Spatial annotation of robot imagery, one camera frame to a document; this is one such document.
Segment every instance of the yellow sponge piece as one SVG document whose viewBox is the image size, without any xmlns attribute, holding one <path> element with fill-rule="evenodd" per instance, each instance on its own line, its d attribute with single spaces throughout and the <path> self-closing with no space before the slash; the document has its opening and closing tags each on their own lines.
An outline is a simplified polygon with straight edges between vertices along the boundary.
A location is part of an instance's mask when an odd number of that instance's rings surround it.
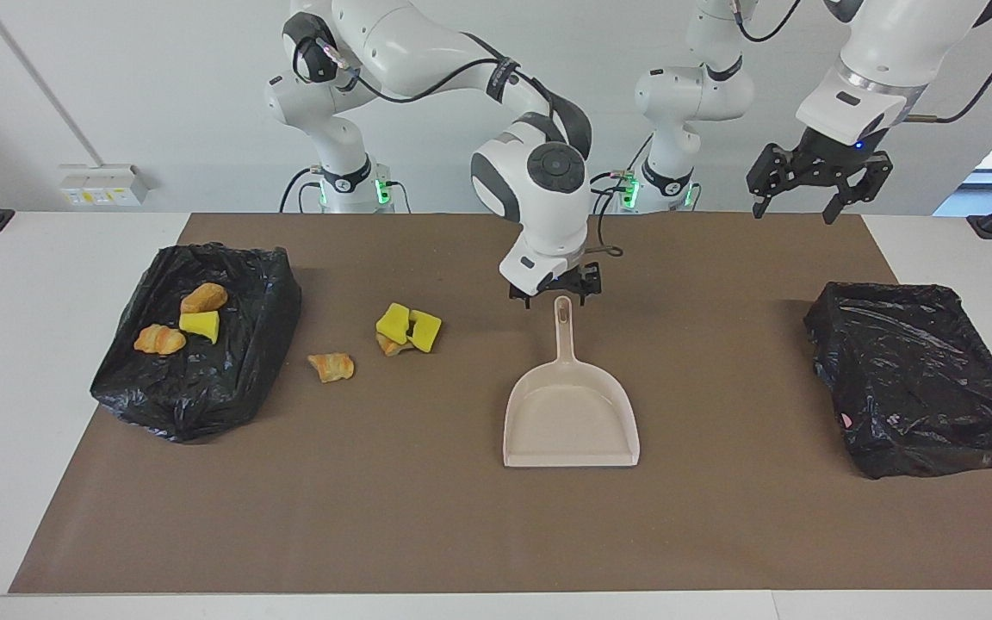
<svg viewBox="0 0 992 620">
<path fill-rule="evenodd" d="M 209 342 L 216 344 L 217 334 L 220 334 L 220 313 L 213 310 L 212 313 L 183 314 L 178 319 L 178 329 L 204 335 L 209 338 Z"/>
<path fill-rule="evenodd" d="M 409 319 L 412 322 L 412 331 L 408 340 L 416 345 L 416 349 L 430 353 L 434 348 L 434 340 L 438 338 L 438 330 L 442 329 L 442 319 L 419 310 L 412 310 Z"/>
<path fill-rule="evenodd" d="M 408 342 L 408 314 L 409 310 L 399 303 L 389 306 L 385 315 L 377 322 L 377 333 L 397 344 L 405 344 Z"/>
</svg>

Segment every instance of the black plastic bag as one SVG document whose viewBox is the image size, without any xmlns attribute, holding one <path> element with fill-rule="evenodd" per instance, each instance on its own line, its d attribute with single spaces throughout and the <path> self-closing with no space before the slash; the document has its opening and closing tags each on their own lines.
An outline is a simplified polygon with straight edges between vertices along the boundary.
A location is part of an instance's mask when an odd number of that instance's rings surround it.
<svg viewBox="0 0 992 620">
<path fill-rule="evenodd" d="M 133 349 L 153 323 L 178 326 L 182 298 L 205 282 L 228 290 L 212 344 L 186 334 L 173 356 Z M 301 287 L 285 250 L 210 244 L 162 250 L 121 315 L 90 393 L 118 419 L 182 443 L 248 423 L 286 360 L 301 313 Z"/>
<path fill-rule="evenodd" d="M 806 326 L 863 474 L 992 468 L 992 356 L 954 291 L 830 283 Z"/>
</svg>

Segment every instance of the white robotic arm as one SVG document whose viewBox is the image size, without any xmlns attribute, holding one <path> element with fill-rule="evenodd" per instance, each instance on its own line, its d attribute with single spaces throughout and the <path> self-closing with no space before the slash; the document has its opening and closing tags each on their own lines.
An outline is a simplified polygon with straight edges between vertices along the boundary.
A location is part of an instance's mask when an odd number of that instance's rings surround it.
<svg viewBox="0 0 992 620">
<path fill-rule="evenodd" d="M 844 208 L 875 199 L 894 169 L 882 138 L 906 120 L 936 79 L 945 56 L 976 25 L 992 19 L 992 0 L 824 0 L 850 24 L 852 36 L 798 110 L 806 123 L 794 150 L 765 146 L 748 173 L 764 215 L 771 199 L 799 185 L 835 187 L 824 219 L 834 223 Z M 854 184 L 855 174 L 862 177 Z"/>
<path fill-rule="evenodd" d="M 684 201 L 694 162 L 702 148 L 693 121 L 732 121 L 753 105 L 755 86 L 741 60 L 741 31 L 735 0 L 697 0 L 688 44 L 698 67 L 656 68 L 637 84 L 637 105 L 653 123 L 653 145 L 637 170 L 642 189 L 629 208 L 637 213 L 672 211 Z M 748 20 L 757 0 L 740 0 Z"/>
<path fill-rule="evenodd" d="M 483 90 L 519 115 L 474 153 L 472 164 L 481 201 L 524 228 L 501 274 L 529 297 L 579 271 L 591 212 L 584 160 L 592 141 L 581 109 L 515 60 L 433 23 L 407 0 L 302 0 L 291 9 L 284 40 L 294 75 L 271 81 L 268 102 L 281 121 L 313 139 L 331 211 L 373 212 L 378 204 L 362 134 L 335 114 L 376 97 L 410 102 Z"/>
</svg>

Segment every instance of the beige dustpan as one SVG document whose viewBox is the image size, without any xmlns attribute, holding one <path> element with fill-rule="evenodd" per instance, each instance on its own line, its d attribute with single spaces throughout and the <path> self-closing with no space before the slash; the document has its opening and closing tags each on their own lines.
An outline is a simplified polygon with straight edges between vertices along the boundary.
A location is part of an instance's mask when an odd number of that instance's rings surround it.
<svg viewBox="0 0 992 620">
<path fill-rule="evenodd" d="M 554 303 L 558 358 L 520 378 L 504 419 L 507 467 L 633 467 L 634 411 L 615 377 L 576 360 L 572 300 Z"/>
</svg>

